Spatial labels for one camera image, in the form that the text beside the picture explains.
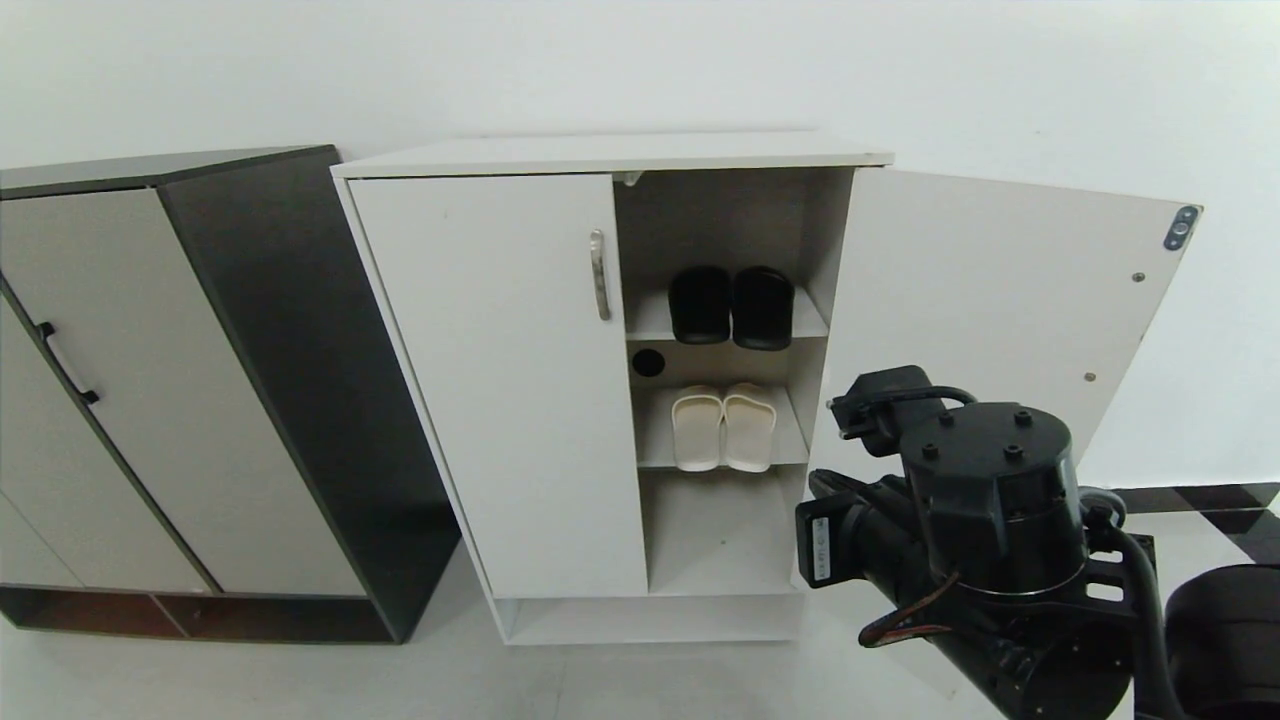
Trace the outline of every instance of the floor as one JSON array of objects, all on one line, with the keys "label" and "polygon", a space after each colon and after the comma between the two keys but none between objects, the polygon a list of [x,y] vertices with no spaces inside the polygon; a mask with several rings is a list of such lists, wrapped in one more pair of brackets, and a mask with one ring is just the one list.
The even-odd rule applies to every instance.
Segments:
[{"label": "floor", "polygon": [[[1157,538],[1166,597],[1203,570],[1249,561],[1210,518],[1130,518],[1130,530]],[[133,641],[0,621],[0,717],[998,717],[929,646],[858,647],[860,626],[887,609],[869,584],[847,583],[810,597],[794,643],[506,648],[460,552],[404,647]],[[1115,717],[1133,717],[1128,701]]]}]

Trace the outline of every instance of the black and white tile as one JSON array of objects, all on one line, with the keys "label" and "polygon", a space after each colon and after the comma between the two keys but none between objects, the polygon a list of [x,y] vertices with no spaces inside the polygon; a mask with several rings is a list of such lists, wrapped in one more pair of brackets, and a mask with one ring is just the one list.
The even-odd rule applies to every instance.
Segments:
[{"label": "black and white tile", "polygon": [[1280,483],[1117,491],[1129,514],[1196,511],[1257,564],[1280,564]]}]

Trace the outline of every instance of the cabinet top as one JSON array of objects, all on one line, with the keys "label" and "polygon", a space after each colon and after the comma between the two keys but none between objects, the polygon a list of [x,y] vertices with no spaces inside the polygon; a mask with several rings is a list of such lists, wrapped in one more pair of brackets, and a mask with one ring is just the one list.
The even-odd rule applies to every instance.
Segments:
[{"label": "cabinet top", "polygon": [[109,158],[83,163],[36,165],[0,170],[0,199],[46,197],[78,192],[109,192],[155,187],[209,173],[259,163],[284,160],[311,152],[332,152],[332,145],[206,150],[138,158]]},{"label": "cabinet top", "polygon": [[820,131],[470,137],[334,165],[339,178],[887,165]]}]

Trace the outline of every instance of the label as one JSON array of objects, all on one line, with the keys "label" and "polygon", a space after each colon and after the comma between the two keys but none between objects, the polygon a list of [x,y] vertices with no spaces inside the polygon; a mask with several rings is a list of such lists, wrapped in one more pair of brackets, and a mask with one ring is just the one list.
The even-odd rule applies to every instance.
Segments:
[{"label": "label", "polygon": [[813,521],[813,579],[831,578],[831,530],[829,520],[818,518]]}]

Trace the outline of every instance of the white slipper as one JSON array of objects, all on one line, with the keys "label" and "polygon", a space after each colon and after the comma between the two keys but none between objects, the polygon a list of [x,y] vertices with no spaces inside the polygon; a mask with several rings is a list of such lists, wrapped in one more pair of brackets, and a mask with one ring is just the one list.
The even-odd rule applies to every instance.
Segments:
[{"label": "white slipper", "polygon": [[721,464],[721,420],[724,404],[710,386],[692,386],[676,393],[671,404],[671,429],[676,433],[676,468],[705,473]]},{"label": "white slipper", "polygon": [[773,464],[778,414],[768,391],[740,383],[724,393],[724,461],[735,470],[763,473]]}]

